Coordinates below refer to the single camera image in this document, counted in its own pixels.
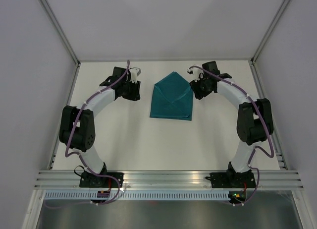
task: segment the cloth fold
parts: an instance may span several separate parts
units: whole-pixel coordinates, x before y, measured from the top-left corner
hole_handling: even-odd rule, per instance
[[[177,72],[154,85],[150,117],[191,121],[192,112],[193,90]]]

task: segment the folded cloth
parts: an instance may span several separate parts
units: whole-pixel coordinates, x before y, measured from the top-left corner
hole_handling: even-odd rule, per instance
[[[150,117],[191,121],[192,112],[193,90],[177,72],[154,85]]]

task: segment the metal frame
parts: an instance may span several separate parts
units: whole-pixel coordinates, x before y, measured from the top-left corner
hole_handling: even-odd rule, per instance
[[[48,17],[50,18],[55,30],[59,34],[63,44],[68,50],[70,56],[76,64],[76,71],[74,73],[74,79],[72,81],[67,104],[69,104],[74,86],[76,83],[80,61],[78,60],[73,48],[71,47],[65,33],[63,32],[56,16],[54,15],[47,0],[39,0],[42,7]],[[249,60],[250,69],[255,81],[255,85],[258,94],[261,98],[265,96],[263,85],[261,83],[258,70],[256,68],[256,60],[261,54],[266,42],[268,41],[270,35],[275,29],[277,23],[279,22],[282,14],[289,5],[291,0],[283,0],[281,6],[279,7],[277,13],[275,14],[269,28],[265,32],[257,50],[253,57]],[[294,202],[298,210],[302,225],[304,229],[316,228],[316,223],[313,221],[313,215],[308,207],[307,201],[305,200],[305,195],[303,192],[303,185],[300,180],[299,174],[296,171],[290,171],[287,168],[287,164],[284,161],[284,154],[282,152],[281,143],[279,141],[278,132],[275,131],[273,136],[273,143],[276,149],[277,159],[281,170],[279,171],[260,171],[260,186],[258,190],[290,190],[293,193]],[[56,132],[56,142],[53,147],[52,160],[49,163],[48,169],[53,166],[54,156],[57,150],[58,143],[58,131]],[[196,194],[210,193],[210,192],[223,192],[224,190],[237,190],[237,189],[212,189],[211,184],[208,180],[205,180],[205,176],[209,176],[211,172],[221,172],[221,171],[123,171],[124,184],[121,190],[127,192],[178,192],[180,190],[187,192],[194,192]],[[87,191],[87,189],[79,188],[80,178],[76,176],[73,171],[56,171],[56,170],[45,170],[40,171],[34,186],[33,195],[30,201],[30,205],[23,223],[23,228],[35,228],[37,220],[42,207],[43,199],[48,192],[52,190],[64,191],[71,190],[72,192],[82,193]]]

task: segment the dark green fabric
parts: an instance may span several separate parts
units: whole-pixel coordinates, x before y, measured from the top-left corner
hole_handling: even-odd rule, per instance
[[[192,112],[193,90],[177,72],[154,85],[150,117],[191,121]]]

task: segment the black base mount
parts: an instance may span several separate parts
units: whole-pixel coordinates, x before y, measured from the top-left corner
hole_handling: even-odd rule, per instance
[[[213,172],[209,177],[206,177],[211,182],[212,188],[255,188],[256,182],[251,170],[243,173],[237,173],[231,162],[228,165],[226,172]]]
[[[120,188],[123,184],[123,175],[121,172],[107,172],[106,165],[104,165],[103,170],[100,172],[102,175],[110,175],[118,179],[120,183]],[[108,177],[98,177],[87,171],[82,172],[80,177],[80,188],[118,188],[118,184],[112,178]]]

